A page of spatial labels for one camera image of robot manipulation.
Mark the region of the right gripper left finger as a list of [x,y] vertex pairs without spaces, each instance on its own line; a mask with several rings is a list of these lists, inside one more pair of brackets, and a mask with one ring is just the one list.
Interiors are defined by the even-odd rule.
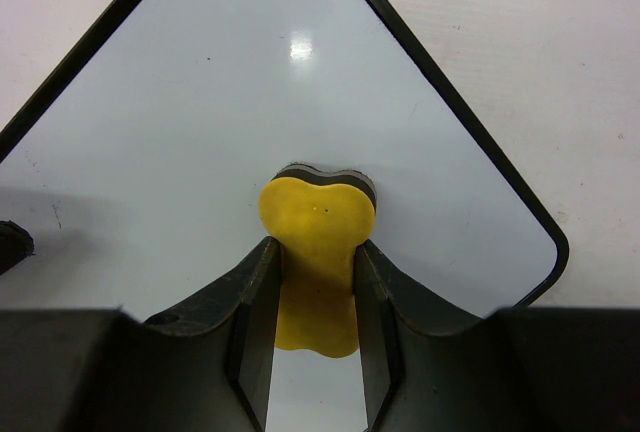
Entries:
[[169,403],[189,431],[263,431],[280,296],[280,246],[266,237],[233,269],[145,320],[167,337]]

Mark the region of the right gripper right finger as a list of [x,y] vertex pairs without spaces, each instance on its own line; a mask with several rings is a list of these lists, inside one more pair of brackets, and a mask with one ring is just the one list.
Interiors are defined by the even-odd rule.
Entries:
[[367,425],[390,430],[402,409],[418,413],[429,382],[429,341],[482,321],[400,270],[373,241],[356,249],[354,285]]

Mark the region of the yellow bone-shaped eraser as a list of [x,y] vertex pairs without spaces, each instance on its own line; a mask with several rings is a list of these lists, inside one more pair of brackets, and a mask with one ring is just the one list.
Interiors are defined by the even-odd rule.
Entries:
[[372,235],[376,209],[373,182],[352,169],[293,163],[263,188],[260,219],[281,249],[277,348],[333,359],[358,349],[354,258]]

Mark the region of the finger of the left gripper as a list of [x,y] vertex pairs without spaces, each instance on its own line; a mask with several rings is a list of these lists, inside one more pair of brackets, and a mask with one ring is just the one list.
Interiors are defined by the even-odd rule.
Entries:
[[12,221],[0,223],[0,274],[30,257],[34,252],[31,235]]

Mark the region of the black framed whiteboard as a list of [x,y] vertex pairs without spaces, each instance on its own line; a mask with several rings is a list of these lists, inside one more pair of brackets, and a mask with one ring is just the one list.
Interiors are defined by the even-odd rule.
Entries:
[[519,341],[564,233],[387,0],[115,0],[1,133],[5,431],[189,431],[145,326],[264,238],[284,167],[365,174],[368,240],[482,318],[367,425],[360,345],[276,347],[263,431],[546,431]]

